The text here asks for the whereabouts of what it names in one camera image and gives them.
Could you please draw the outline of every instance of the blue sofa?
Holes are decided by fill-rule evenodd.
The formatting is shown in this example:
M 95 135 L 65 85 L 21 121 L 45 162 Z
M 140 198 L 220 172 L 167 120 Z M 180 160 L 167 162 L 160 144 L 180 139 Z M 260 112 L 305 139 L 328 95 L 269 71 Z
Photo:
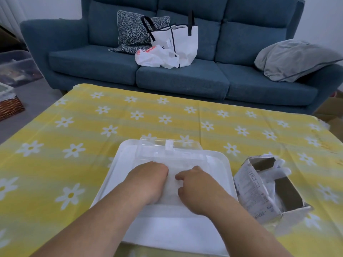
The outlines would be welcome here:
M 265 47 L 294 37 L 303 0 L 82 0 L 81 20 L 24 21 L 28 49 L 54 89 L 79 83 L 173 95 L 291 113 L 312 114 L 343 82 L 326 66 L 298 82 L 272 82 L 253 62 Z M 198 54 L 180 69 L 140 67 L 118 46 L 117 12 L 170 16 L 186 24 L 194 11 Z

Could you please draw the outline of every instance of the hand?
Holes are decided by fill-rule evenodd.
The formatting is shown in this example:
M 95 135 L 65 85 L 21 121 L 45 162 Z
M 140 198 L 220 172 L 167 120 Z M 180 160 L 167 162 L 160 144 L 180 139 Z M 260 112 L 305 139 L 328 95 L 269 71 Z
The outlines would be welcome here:
M 156 203 L 162 195 L 168 171 L 166 165 L 150 161 L 131 170 L 123 183 L 137 192 L 146 205 Z
M 228 197 L 232 198 L 199 166 L 176 174 L 175 179 L 183 180 L 183 187 L 178 190 L 182 203 L 197 215 L 208 217 L 216 205 L 223 203 Z

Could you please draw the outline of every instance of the sofa armrest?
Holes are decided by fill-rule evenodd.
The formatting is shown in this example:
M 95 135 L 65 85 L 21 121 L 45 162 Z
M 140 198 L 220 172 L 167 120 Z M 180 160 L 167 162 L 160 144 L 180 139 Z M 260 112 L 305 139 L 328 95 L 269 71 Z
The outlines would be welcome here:
M 20 29 L 41 73 L 51 87 L 58 88 L 54 72 L 49 66 L 49 52 L 88 45 L 87 20 L 28 20 L 20 24 Z
M 323 67 L 303 77 L 300 82 L 318 89 L 315 100 L 306 108 L 312 114 L 343 83 L 343 67 L 338 64 Z

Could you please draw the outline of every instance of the black bag handle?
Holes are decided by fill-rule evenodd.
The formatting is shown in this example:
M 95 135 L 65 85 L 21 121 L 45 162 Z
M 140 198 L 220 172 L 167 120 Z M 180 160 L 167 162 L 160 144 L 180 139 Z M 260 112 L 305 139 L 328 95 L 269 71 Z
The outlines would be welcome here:
M 154 26 L 154 23 L 152 22 L 152 20 L 151 20 L 148 16 L 142 16 L 142 17 L 141 17 L 141 21 L 142 21 L 144 27 L 146 28 L 146 30 L 148 31 L 148 33 L 149 33 L 149 35 L 150 35 L 152 41 L 156 41 L 155 38 L 154 38 L 154 36 L 153 36 L 152 33 L 151 33 L 151 30 L 150 30 L 149 27 L 146 25 L 145 20 L 149 23 L 149 25 L 150 25 L 150 27 L 152 28 L 152 30 L 156 30 L 156 27 Z
M 192 26 L 195 25 L 194 22 L 194 12 L 191 10 L 188 14 L 188 36 L 192 35 Z

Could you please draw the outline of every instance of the wicker basket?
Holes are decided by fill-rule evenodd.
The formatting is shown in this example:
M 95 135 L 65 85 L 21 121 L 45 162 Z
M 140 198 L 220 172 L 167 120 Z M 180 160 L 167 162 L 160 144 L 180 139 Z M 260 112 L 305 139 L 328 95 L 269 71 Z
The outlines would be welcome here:
M 23 104 L 13 92 L 13 87 L 0 83 L 0 121 L 24 110 Z

